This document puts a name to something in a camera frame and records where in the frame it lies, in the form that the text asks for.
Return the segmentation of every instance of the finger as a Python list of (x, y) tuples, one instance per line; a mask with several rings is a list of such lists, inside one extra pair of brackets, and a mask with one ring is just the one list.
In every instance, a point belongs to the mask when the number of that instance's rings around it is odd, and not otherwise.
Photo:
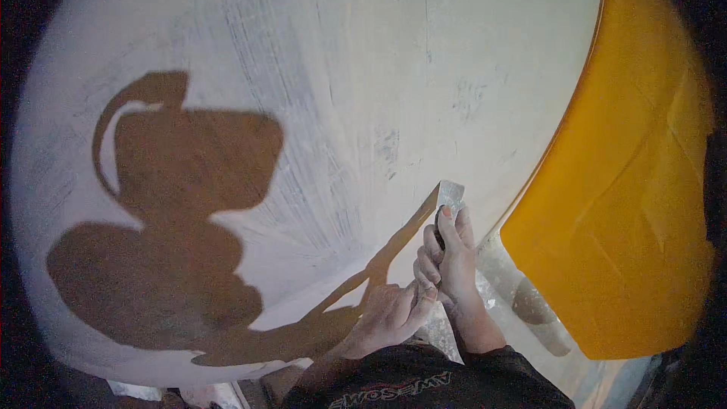
[(470, 208), (462, 207), (454, 221), (454, 228), (457, 230), (462, 244), (470, 250), (475, 248), (475, 235), (472, 233), (472, 222), (470, 221)]
[(431, 259), (429, 259), (424, 247), (420, 247), (419, 250), (417, 250), (417, 259), (413, 262), (413, 267), (414, 276), (416, 276), (417, 270), (419, 270), (423, 273), (426, 279), (430, 280), (435, 285), (438, 285), (442, 279), (442, 276), (439, 274), (439, 270), (437, 270), (437, 267), (435, 267)]
[(452, 210), (449, 205), (445, 205), (438, 214), (437, 225), (439, 226), (439, 233), (444, 239), (444, 246), (446, 248), (458, 248), (462, 244), (462, 240), (459, 239), (459, 234), (454, 228), (454, 219), (452, 218)]
[(404, 289), (400, 289), (399, 293), (396, 295), (394, 304), (396, 317), (399, 319), (398, 325), (404, 323), (409, 312), (411, 312), (414, 305), (414, 299), (417, 297), (417, 288), (419, 287), (419, 284), (420, 283), (414, 279)]
[(429, 318), (429, 314), (434, 309), (437, 301), (437, 288), (432, 282), (426, 281), (422, 284), (424, 286), (424, 295), (414, 305), (412, 311), (409, 313), (409, 318), (402, 325), (402, 330), (407, 337), (413, 335), (419, 327), (427, 322), (427, 318)]
[(434, 237), (433, 224), (428, 224), (424, 228), (424, 250), (427, 252), (434, 264), (439, 265), (441, 263), (443, 255), (442, 249), (439, 247), (436, 237)]

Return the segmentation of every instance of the black shirt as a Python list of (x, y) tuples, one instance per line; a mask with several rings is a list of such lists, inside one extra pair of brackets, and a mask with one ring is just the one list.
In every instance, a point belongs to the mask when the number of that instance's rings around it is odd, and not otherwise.
[(465, 361), (429, 345), (386, 347), (325, 392), (294, 387), (283, 407), (574, 407), (510, 346)]

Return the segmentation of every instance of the dark background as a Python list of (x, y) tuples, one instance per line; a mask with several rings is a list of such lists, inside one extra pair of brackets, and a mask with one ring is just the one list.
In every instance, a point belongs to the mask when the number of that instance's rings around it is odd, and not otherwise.
[[(44, 26), (60, 0), (2, 0), (2, 407), (102, 407), (78, 399), (75, 372), (55, 365), (47, 353), (28, 308), (13, 252), (9, 222), (8, 162), (12, 125), (25, 73)], [(685, 18), (710, 75), (722, 135), (716, 136), (714, 164), (707, 170), (707, 219), (710, 239), (725, 247), (725, 176), (727, 160), (727, 0), (672, 0)], [(668, 379), (662, 407), (727, 405), (727, 261), (721, 259), (706, 300), (705, 315), (692, 341), (680, 353), (678, 370)]]

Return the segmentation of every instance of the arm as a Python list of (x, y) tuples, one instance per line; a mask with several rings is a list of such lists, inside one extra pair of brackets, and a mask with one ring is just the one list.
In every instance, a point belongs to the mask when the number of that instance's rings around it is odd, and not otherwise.
[[(360, 359), (406, 340), (426, 322), (436, 299), (437, 288), (427, 279), (415, 279), (407, 287), (376, 287), (348, 336), (305, 370), (291, 394), (305, 398), (325, 392), (350, 376)], [(291, 396), (283, 407), (288, 407)]]
[(456, 221), (448, 206), (438, 215), (444, 251), (435, 239), (434, 226), (425, 227), (424, 246), (417, 252), (414, 274), (441, 283), (438, 299), (451, 323), (459, 354), (469, 362), (469, 354), (484, 354), (507, 343), (487, 314), (475, 286), (475, 244), (468, 208), (460, 210)]

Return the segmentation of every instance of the person's right hand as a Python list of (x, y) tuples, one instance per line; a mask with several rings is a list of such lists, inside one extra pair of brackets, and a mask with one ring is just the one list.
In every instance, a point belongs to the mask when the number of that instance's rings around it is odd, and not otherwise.
[(414, 275), (419, 279), (425, 277), (435, 285), (441, 282), (437, 297), (445, 304), (480, 300), (475, 286), (475, 240), (470, 211), (463, 207), (455, 220), (450, 207), (445, 205), (438, 215), (444, 251), (434, 236), (434, 225), (427, 225), (424, 246), (417, 251), (413, 264)]

